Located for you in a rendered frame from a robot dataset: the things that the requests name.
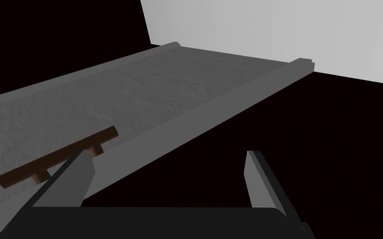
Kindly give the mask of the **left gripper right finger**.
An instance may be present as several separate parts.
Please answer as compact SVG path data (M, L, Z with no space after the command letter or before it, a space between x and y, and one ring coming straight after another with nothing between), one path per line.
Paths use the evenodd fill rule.
M260 151L249 150L243 171L252 211L263 222L301 228L285 190Z

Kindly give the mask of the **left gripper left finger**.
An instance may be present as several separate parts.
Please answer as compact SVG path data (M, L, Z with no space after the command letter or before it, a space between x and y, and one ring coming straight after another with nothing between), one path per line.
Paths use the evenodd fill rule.
M95 176L91 153L77 151L63 166L19 209L3 232L29 216L34 207L79 207Z

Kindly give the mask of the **grey cupboard door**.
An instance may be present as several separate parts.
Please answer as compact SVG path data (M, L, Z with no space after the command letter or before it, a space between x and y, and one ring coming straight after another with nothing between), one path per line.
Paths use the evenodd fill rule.
M0 95L0 174L115 127L86 197L314 71L311 59L260 59L162 45ZM29 176L0 203L33 187Z

